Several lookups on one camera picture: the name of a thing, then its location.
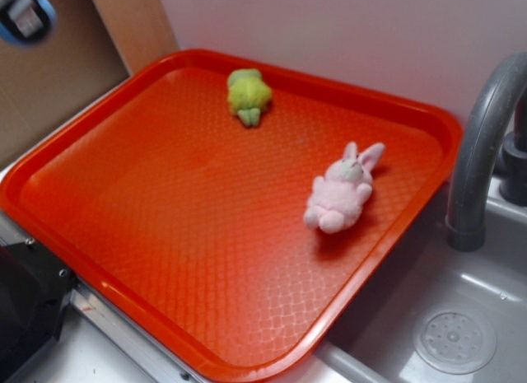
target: pink stuffed bunny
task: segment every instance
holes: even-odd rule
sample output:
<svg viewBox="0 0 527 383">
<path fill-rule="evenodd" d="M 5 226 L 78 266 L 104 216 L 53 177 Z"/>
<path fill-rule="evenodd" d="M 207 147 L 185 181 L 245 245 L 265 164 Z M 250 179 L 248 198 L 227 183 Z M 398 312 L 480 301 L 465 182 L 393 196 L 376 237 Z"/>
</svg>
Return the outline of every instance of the pink stuffed bunny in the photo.
<svg viewBox="0 0 527 383">
<path fill-rule="evenodd" d="M 357 155 L 357 145 L 350 142 L 344 159 L 315 178 L 304 214 L 307 227 L 335 233 L 355 224 L 373 190 L 370 172 L 384 152 L 385 145 L 378 142 Z"/>
</svg>

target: gray sink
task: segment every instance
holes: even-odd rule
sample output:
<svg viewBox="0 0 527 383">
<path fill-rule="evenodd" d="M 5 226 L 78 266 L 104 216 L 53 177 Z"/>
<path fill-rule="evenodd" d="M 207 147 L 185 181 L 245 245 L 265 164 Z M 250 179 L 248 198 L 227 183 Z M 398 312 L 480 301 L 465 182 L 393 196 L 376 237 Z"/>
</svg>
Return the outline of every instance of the gray sink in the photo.
<svg viewBox="0 0 527 383">
<path fill-rule="evenodd" d="M 486 244 L 463 253 L 446 244 L 446 201 L 442 189 L 317 351 L 334 364 L 338 348 L 350 381 L 527 379 L 527 213 L 489 199 Z"/>
</svg>

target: sink drain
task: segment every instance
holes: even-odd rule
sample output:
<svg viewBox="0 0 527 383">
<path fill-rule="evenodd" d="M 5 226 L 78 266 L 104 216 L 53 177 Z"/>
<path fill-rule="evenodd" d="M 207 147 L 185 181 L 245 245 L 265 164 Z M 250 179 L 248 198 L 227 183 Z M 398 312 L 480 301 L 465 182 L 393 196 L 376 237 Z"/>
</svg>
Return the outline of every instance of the sink drain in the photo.
<svg viewBox="0 0 527 383">
<path fill-rule="evenodd" d="M 413 329 L 421 358 L 439 371 L 461 375 L 487 365 L 496 350 L 491 323 L 466 306 L 435 306 L 424 312 Z"/>
</svg>

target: tray rim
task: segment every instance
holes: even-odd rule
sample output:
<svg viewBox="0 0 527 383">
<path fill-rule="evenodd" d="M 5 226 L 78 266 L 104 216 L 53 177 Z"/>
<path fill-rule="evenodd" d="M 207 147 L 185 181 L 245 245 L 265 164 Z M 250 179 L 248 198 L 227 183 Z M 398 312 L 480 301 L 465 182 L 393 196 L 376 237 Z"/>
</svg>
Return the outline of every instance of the tray rim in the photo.
<svg viewBox="0 0 527 383">
<path fill-rule="evenodd" d="M 168 72 L 177 70 L 178 68 L 198 67 L 205 68 L 214 72 L 218 72 L 217 64 L 220 63 L 221 73 L 228 74 L 236 68 L 242 67 L 257 67 L 263 74 L 266 82 L 270 85 L 280 85 L 281 89 L 290 91 L 289 88 L 294 88 L 293 91 L 304 97 L 314 100 L 321 100 L 319 97 L 321 93 L 326 94 L 326 99 L 321 100 L 325 103 L 330 103 L 344 108 L 361 111 L 366 114 L 375 115 L 375 112 L 382 111 L 382 107 L 389 106 L 392 110 L 399 110 L 407 114 L 408 122 L 403 124 L 418 128 L 430 134 L 433 138 L 439 141 L 443 149 L 443 160 L 436 168 L 433 174 L 425 181 L 421 189 L 414 195 L 411 202 L 403 210 L 401 216 L 398 217 L 393 224 L 387 229 L 386 233 L 375 244 L 369 256 L 362 261 L 358 266 L 357 271 L 346 281 L 343 288 L 336 294 L 333 301 L 330 303 L 331 307 L 326 308 L 317 318 L 310 329 L 301 337 L 299 342 L 282 357 L 264 363 L 258 366 L 238 367 L 222 361 L 218 356 L 207 350 L 202 344 L 198 343 L 189 334 L 184 333 L 180 327 L 175 323 L 171 323 L 168 319 L 163 319 L 161 313 L 156 313 L 155 310 L 148 310 L 139 307 L 136 303 L 131 302 L 129 297 L 124 297 L 121 300 L 120 308 L 127 310 L 134 310 L 133 313 L 127 313 L 134 320 L 139 321 L 155 321 L 156 324 L 150 324 L 148 331 L 156 338 L 171 338 L 171 343 L 177 343 L 179 352 L 178 356 L 182 357 L 191 367 L 195 368 L 202 375 L 211 378 L 215 381 L 229 381 L 229 382 L 246 382 L 246 381 L 260 381 L 277 376 L 290 367 L 296 365 L 304 357 L 310 354 L 316 344 L 322 339 L 325 332 L 329 329 L 331 324 L 338 318 L 340 313 L 344 310 L 347 304 L 352 301 L 353 297 L 360 291 L 360 287 L 375 271 L 375 268 L 387 256 L 389 251 L 394 247 L 405 230 L 409 227 L 412 221 L 422 211 L 427 202 L 433 194 L 441 187 L 443 182 L 449 175 L 451 168 L 454 165 L 457 148 L 461 139 L 461 127 L 458 121 L 446 111 L 439 109 L 432 105 L 423 104 L 414 100 L 405 99 L 398 96 L 389 95 L 383 92 L 373 91 L 359 86 L 352 86 L 342 82 L 331 81 L 322 77 L 312 76 L 301 72 L 279 68 L 273 65 L 259 63 L 253 60 L 238 58 L 230 55 L 219 54 L 205 49 L 189 49 L 170 54 L 161 58 L 145 69 L 143 69 L 136 76 L 129 78 L 116 90 L 109 93 L 106 98 L 86 111 L 80 113 L 73 121 L 65 124 L 56 133 L 53 133 L 46 138 L 42 143 L 37 145 L 33 150 L 25 154 L 15 165 L 6 173 L 2 182 L 0 182 L 0 208 L 12 219 L 17 222 L 24 223 L 24 229 L 32 235 L 42 235 L 41 238 L 37 236 L 40 241 L 43 241 L 51 250 L 63 250 L 65 247 L 70 247 L 69 244 L 64 244 L 61 241 L 51 239 L 52 236 L 46 236 L 47 232 L 45 225 L 38 223 L 38 219 L 33 217 L 30 212 L 20 209 L 16 205 L 18 191 L 21 186 L 30 178 L 32 173 L 40 170 L 48 161 L 57 156 L 63 151 L 70 142 L 65 140 L 63 136 L 67 133 L 75 133 L 77 135 L 85 134 L 94 128 L 97 124 L 102 122 L 107 116 L 118 110 L 129 99 L 140 93 L 144 86 L 148 86 L 157 79 L 164 77 Z M 328 99 L 327 91 L 331 91 L 331 98 Z M 98 121 L 83 121 L 97 113 Z M 81 255 L 76 256 L 76 266 L 84 264 L 82 267 L 84 279 L 86 277 L 100 276 L 100 273 L 95 272 L 94 267 L 91 267 L 88 258 Z M 102 287 L 102 295 L 110 300 L 116 295 L 119 296 L 122 292 L 127 292 L 119 288 L 119 283 L 112 283 L 112 278 L 107 278 L 105 282 L 106 287 Z M 159 324 L 159 319 L 166 320 L 165 323 Z M 181 336 L 187 336 L 187 342 L 181 341 Z M 207 359 L 204 358 L 203 353 L 207 354 Z"/>
</svg>

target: bunny ear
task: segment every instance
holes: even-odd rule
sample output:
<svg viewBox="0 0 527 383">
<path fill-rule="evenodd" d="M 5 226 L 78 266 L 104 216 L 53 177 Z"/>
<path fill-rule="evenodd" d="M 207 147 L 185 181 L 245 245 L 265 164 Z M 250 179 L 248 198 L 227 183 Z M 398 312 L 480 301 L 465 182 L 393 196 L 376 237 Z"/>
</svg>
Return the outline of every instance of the bunny ear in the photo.
<svg viewBox="0 0 527 383">
<path fill-rule="evenodd" d="M 358 161 L 368 171 L 372 171 L 377 162 L 385 153 L 385 145 L 382 142 L 368 147 L 359 155 Z"/>
<path fill-rule="evenodd" d="M 357 144 L 350 142 L 344 150 L 344 158 L 357 158 Z"/>
</svg>

